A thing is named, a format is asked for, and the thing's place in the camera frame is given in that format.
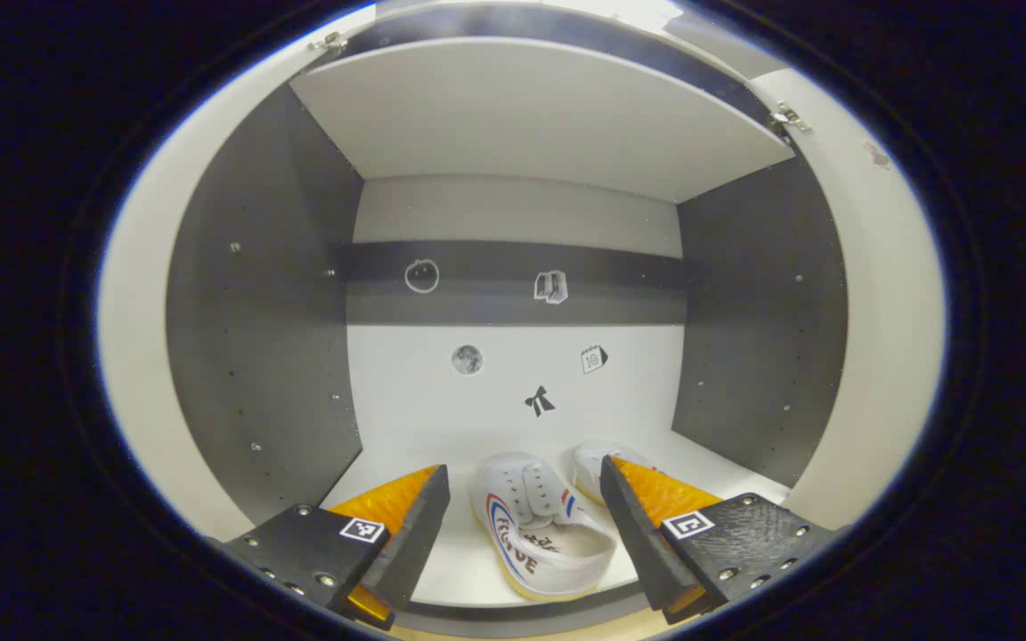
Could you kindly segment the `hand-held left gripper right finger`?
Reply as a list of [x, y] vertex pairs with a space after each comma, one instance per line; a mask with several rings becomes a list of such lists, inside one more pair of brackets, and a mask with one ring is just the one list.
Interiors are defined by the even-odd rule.
[[839, 537], [757, 492], [720, 499], [616, 455], [602, 459], [601, 495], [652, 609], [669, 624], [761, 591]]

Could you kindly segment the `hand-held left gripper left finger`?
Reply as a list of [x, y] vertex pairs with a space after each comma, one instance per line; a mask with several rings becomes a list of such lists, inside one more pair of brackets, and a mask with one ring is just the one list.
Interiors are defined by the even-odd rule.
[[424, 467], [331, 508], [295, 504], [228, 540], [225, 554], [311, 608], [389, 630], [451, 502], [448, 467]]

